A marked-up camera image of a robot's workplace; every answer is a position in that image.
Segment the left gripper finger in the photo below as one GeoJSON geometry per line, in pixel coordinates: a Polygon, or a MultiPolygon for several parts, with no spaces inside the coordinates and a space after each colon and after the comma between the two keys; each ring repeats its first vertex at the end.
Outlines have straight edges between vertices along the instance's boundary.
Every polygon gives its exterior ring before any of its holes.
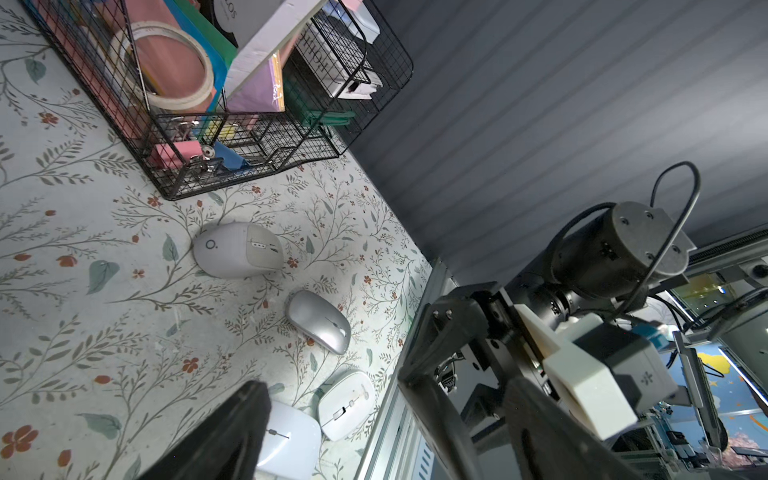
{"type": "Polygon", "coordinates": [[[140,477],[251,479],[270,413],[267,384],[247,381],[140,477]]]}

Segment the grey egg-shaped mouse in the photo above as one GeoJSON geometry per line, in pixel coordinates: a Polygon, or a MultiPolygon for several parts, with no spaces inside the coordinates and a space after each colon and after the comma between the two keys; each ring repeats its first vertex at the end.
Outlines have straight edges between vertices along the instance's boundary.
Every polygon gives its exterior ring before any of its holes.
{"type": "Polygon", "coordinates": [[[192,242],[199,268],[221,279],[245,279],[282,269],[280,240],[268,229],[253,223],[234,222],[200,233],[192,242]]]}

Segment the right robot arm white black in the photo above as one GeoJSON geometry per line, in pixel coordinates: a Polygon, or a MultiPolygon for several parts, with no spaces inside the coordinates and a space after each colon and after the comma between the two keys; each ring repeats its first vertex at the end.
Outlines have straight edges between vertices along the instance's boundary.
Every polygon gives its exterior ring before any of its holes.
{"type": "Polygon", "coordinates": [[[397,383],[447,475],[479,479],[510,446],[524,479],[634,479],[607,441],[677,392],[648,334],[624,329],[693,243],[654,203],[572,218],[507,284],[458,287],[423,308],[397,383]]]}

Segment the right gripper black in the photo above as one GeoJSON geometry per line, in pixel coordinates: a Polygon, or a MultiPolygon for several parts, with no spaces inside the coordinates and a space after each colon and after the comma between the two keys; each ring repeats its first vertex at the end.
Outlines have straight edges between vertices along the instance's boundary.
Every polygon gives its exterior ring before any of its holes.
{"type": "Polygon", "coordinates": [[[523,479],[639,479],[552,401],[560,405],[562,396],[543,371],[543,349],[514,309],[520,305],[551,329],[564,321],[564,293],[534,281],[457,287],[422,315],[398,387],[448,477],[483,478],[463,420],[503,419],[504,397],[507,429],[523,479]],[[477,369],[494,374],[497,385],[476,386],[458,411],[439,381],[464,348],[477,369]],[[508,381],[518,373],[538,387],[523,377],[508,381]]]}

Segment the white box upright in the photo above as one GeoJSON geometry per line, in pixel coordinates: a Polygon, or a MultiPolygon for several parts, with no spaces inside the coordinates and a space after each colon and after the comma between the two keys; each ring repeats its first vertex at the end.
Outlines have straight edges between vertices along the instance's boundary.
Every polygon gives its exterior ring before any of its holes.
{"type": "Polygon", "coordinates": [[[212,1],[220,31],[234,40],[236,55],[225,81],[233,95],[320,9],[320,0],[212,1]]]}

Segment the white rounded mouse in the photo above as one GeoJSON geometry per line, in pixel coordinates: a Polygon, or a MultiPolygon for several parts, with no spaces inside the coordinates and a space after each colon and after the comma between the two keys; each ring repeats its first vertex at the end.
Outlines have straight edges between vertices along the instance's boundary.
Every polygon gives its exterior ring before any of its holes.
{"type": "Polygon", "coordinates": [[[369,376],[353,371],[337,381],[319,400],[318,421],[330,441],[343,440],[373,413],[376,390],[369,376]]]}

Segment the silver mouse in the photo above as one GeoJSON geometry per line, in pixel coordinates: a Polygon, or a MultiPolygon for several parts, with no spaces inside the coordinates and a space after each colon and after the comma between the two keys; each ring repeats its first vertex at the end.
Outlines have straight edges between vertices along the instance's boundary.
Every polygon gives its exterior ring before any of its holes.
{"type": "Polygon", "coordinates": [[[301,333],[336,355],[344,355],[351,340],[347,318],[330,302],[308,291],[296,292],[286,307],[287,319],[301,333]]]}

